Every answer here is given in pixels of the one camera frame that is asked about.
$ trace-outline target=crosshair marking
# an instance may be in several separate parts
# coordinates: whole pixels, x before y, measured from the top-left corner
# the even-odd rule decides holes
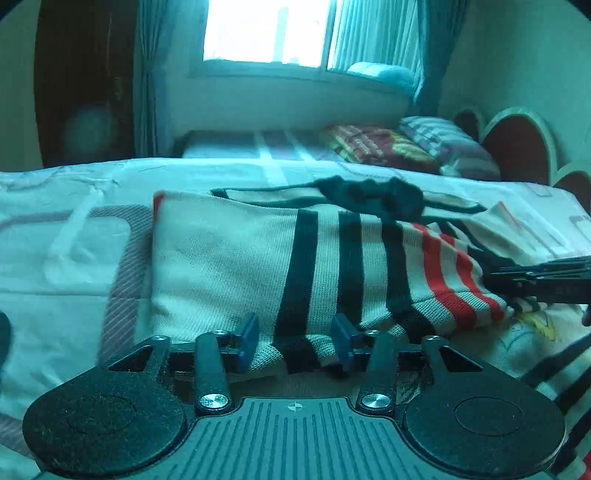
[[[289,408],[291,411],[300,411],[302,408],[304,408],[304,406],[301,403],[295,401],[290,403],[287,408]]]

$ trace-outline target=wooden door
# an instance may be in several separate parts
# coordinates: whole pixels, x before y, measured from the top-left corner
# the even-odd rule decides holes
[[[43,164],[134,156],[138,0],[43,0],[35,109]]]

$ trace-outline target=striped pillow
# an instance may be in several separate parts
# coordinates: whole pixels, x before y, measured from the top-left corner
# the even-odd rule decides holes
[[[409,116],[400,131],[440,163],[439,173],[473,180],[500,180],[492,156],[456,124],[443,118]]]

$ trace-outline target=ribbed plastic surface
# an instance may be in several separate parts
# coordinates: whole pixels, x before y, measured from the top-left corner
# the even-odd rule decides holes
[[[45,474],[43,480],[58,477]],[[451,480],[421,460],[387,419],[345,399],[247,398],[203,418],[172,455],[130,480]],[[532,480],[551,477],[538,473]]]

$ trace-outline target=window sill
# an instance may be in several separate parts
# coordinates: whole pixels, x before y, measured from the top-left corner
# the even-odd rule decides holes
[[[401,93],[395,85],[356,73],[332,72],[321,68],[284,63],[257,63],[250,61],[206,60],[199,62],[189,78],[203,77],[274,77],[312,82],[338,83],[352,88],[381,93]]]

